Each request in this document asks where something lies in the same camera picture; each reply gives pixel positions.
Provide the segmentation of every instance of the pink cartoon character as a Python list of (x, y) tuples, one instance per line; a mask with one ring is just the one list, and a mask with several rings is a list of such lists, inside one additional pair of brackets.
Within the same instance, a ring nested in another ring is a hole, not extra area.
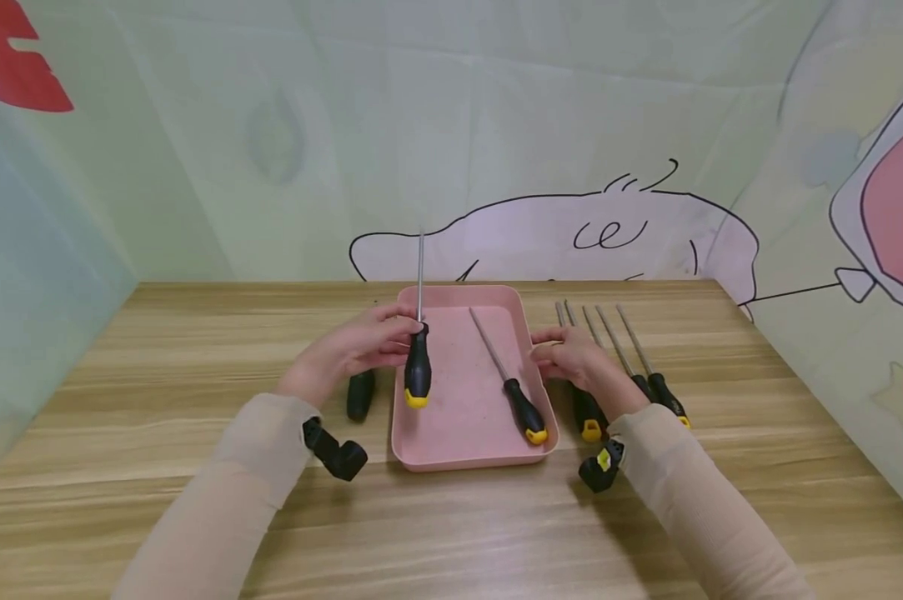
[(837, 269), (856, 302), (881, 286), (903, 306), (903, 102), (833, 197), (831, 225), (861, 269)]
[[(736, 215), (694, 194), (629, 174), (586, 194), (513, 197), (453, 220), (425, 241), (433, 280), (713, 278), (738, 304), (755, 297), (757, 238)], [(365, 280), (417, 276), (417, 233), (351, 242)]]

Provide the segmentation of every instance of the black strap buckle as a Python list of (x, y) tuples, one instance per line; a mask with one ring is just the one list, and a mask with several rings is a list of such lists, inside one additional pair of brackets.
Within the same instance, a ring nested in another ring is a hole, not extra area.
[(311, 417), (301, 428), (304, 446), (318, 457), (334, 478), (351, 481), (368, 462), (368, 453), (361, 444), (348, 440), (339, 446), (338, 440), (321, 426), (320, 418)]
[(601, 493), (608, 490), (615, 482), (621, 459), (625, 454), (624, 444), (615, 440), (608, 440), (602, 444), (597, 456), (592, 456), (578, 467), (578, 476), (584, 481), (593, 493)]

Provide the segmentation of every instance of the black and yellow handle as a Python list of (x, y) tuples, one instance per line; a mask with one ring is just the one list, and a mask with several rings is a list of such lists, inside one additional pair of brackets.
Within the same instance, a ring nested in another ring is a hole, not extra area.
[(655, 397), (658, 398), (658, 403), (664, 404), (674, 413), (679, 421), (685, 424), (686, 428), (691, 429), (691, 421), (689, 421), (687, 414), (685, 414), (685, 407), (681, 405), (679, 399), (668, 389), (668, 384), (665, 383), (665, 375), (662, 375), (659, 372), (651, 373), (648, 375), (648, 385), (651, 386), (651, 391), (654, 392)]
[(608, 428), (608, 418), (601, 412), (597, 400), (590, 393), (572, 385), (571, 406), (582, 440), (588, 443), (601, 442), (605, 429)]
[(411, 336), (408, 361), (404, 364), (404, 400), (412, 408), (428, 405), (431, 393), (431, 360), (428, 359), (428, 324)]
[(374, 398), (374, 369), (359, 372), (348, 381), (348, 418), (362, 423)]
[(655, 395), (651, 392), (651, 387), (648, 387), (648, 380), (645, 379), (645, 375), (632, 375), (632, 381), (635, 382), (637, 389), (641, 390), (641, 392), (645, 394), (645, 398), (648, 398), (653, 403), (658, 402), (658, 399), (655, 398)]
[(534, 408), (531, 400), (521, 391), (521, 385), (517, 379), (512, 377), (505, 381), (505, 393), (508, 394), (508, 399), (512, 403), (514, 419), (524, 436), (528, 438), (528, 442), (532, 442), (535, 446), (541, 446), (542, 443), (547, 442), (548, 431), (544, 428), (541, 412)]

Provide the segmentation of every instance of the plastic tray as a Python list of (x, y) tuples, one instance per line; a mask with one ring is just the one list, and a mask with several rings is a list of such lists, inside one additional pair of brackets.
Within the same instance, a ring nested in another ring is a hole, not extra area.
[[(417, 302), (417, 287), (400, 302)], [(558, 426), (537, 366), (528, 358), (531, 334), (519, 293), (506, 285), (424, 286), (432, 382), (428, 405), (404, 401), (404, 370), (394, 382), (392, 450), (412, 472), (536, 463), (558, 446)], [(514, 422), (498, 374), (471, 320), (474, 308), (505, 370), (538, 407), (548, 440), (532, 446)]]

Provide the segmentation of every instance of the cartoon eye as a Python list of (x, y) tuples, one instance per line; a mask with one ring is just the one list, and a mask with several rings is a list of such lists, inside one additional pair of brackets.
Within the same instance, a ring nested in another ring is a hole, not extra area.
[(608, 225), (605, 225), (601, 229), (601, 233), (598, 234), (597, 242), (590, 244), (589, 246), (582, 246), (581, 244), (579, 244), (579, 238), (581, 238), (581, 234), (584, 233), (584, 230), (590, 225), (591, 221), (586, 222), (582, 228), (578, 229), (578, 232), (574, 236), (574, 241), (572, 242), (572, 244), (574, 245), (574, 247), (578, 248), (578, 250), (588, 250), (588, 248), (595, 247), (603, 248), (604, 250), (615, 250), (615, 248), (625, 247), (637, 238), (641, 238), (641, 234), (645, 233), (645, 228), (648, 227), (648, 222), (645, 221), (645, 225), (641, 226), (641, 229), (639, 229), (639, 231), (634, 235), (633, 238), (631, 238), (627, 242), (618, 242), (616, 244), (616, 242), (611, 242), (610, 239), (614, 238), (615, 235), (620, 232), (621, 223), (617, 221), (611, 221), (608, 223)]

